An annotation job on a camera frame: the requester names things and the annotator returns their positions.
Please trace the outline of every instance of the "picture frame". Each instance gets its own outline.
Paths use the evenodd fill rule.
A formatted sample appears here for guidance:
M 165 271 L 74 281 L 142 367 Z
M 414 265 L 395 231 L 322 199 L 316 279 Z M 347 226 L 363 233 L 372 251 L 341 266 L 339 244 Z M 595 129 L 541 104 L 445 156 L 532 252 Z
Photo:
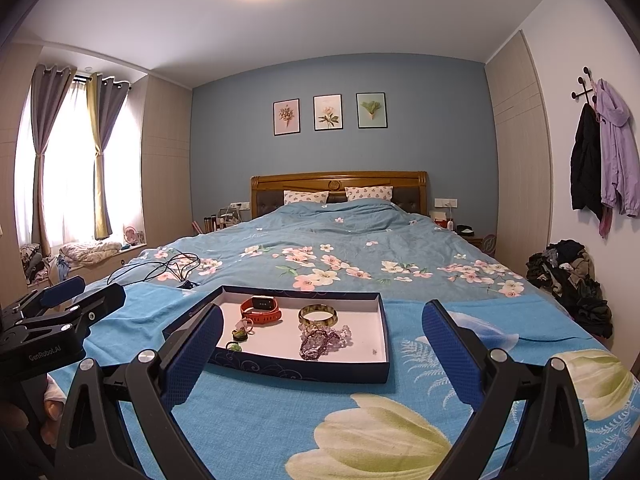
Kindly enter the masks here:
M 386 95 L 384 92 L 356 94 L 359 128 L 387 128 Z
M 273 135 L 300 133 L 300 99 L 277 101 L 273 104 Z
M 341 130 L 344 128 L 342 116 L 342 94 L 314 96 L 314 129 Z

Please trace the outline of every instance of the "white sheer curtain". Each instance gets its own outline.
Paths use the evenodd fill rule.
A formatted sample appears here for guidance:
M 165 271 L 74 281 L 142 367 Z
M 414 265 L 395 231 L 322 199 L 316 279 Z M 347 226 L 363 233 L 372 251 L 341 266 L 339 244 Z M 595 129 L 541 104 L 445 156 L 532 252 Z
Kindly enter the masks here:
M 113 235 L 142 229 L 140 128 L 127 101 L 104 151 L 107 208 Z M 94 239 L 94 140 L 84 83 L 74 82 L 56 117 L 44 159 L 44 217 L 52 254 L 68 242 Z M 31 242 L 33 168 L 31 93 L 20 121 L 15 157 L 15 219 L 20 245 Z
M 124 228 L 142 229 L 140 128 L 125 100 L 104 150 L 104 183 L 113 235 L 124 241 Z
M 20 245 L 31 243 L 33 222 L 33 170 L 36 152 L 31 133 L 31 90 L 22 110 L 18 143 L 15 147 L 14 203 L 15 225 Z
M 45 152 L 44 219 L 52 253 L 94 238 L 94 141 L 84 83 L 73 82 Z

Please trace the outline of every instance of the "blue wall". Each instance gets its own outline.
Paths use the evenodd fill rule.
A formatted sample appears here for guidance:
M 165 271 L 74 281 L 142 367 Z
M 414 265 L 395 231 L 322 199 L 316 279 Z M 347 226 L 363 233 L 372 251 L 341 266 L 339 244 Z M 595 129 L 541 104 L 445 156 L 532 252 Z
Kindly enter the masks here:
M 358 129 L 356 92 L 385 92 L 388 128 Z M 342 94 L 344 129 L 314 131 L 313 96 Z M 273 135 L 273 102 L 300 99 L 301 133 Z M 481 63 L 415 54 L 295 61 L 199 86 L 191 111 L 191 200 L 200 224 L 251 197 L 254 175 L 424 170 L 458 223 L 495 232 L 498 166 Z

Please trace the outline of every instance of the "blue duvet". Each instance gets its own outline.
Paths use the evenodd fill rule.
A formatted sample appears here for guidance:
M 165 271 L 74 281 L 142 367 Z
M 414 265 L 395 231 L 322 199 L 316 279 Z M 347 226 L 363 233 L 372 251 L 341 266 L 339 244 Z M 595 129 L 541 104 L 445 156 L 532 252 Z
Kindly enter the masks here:
M 174 258 L 183 253 L 196 264 Z M 583 410 L 591 479 L 606 475 L 638 428 L 638 382 L 558 306 L 521 276 L 428 218 L 389 202 L 297 203 L 209 235 L 145 250 L 114 277 L 125 306 L 95 325 L 87 354 L 102 365 L 128 362 L 162 345 L 161 329 L 220 285 L 292 290 L 377 291 L 391 344 L 386 384 L 322 384 L 264 377 L 207 365 L 174 416 L 219 480 L 428 478 L 470 415 L 422 334 L 426 301 L 439 299 L 461 326 L 519 361 L 568 364 Z M 177 275 L 198 284 L 181 290 Z M 104 286 L 104 280 L 88 290 Z M 76 366 L 53 375 L 67 389 Z M 513 439 L 516 403 L 485 478 Z M 132 439 L 152 478 L 162 478 L 129 405 Z

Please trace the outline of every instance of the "tray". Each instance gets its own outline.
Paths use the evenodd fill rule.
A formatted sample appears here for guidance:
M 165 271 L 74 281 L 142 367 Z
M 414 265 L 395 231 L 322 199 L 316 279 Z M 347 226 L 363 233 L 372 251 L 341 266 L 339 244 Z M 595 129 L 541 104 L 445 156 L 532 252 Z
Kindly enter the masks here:
M 242 351 L 225 349 L 240 320 L 240 304 L 251 296 L 273 296 L 282 318 L 254 326 L 253 335 L 241 342 Z M 389 372 L 389 344 L 382 298 L 371 292 L 300 292 L 223 285 L 213 292 L 214 304 L 225 320 L 222 338 L 209 362 L 247 372 L 288 379 L 332 383 L 385 383 Z M 300 357 L 298 311 L 311 303 L 324 303 L 338 313 L 335 328 L 348 325 L 351 345 L 322 355 L 317 361 Z M 194 306 L 162 330 L 167 339 L 188 325 L 204 307 Z

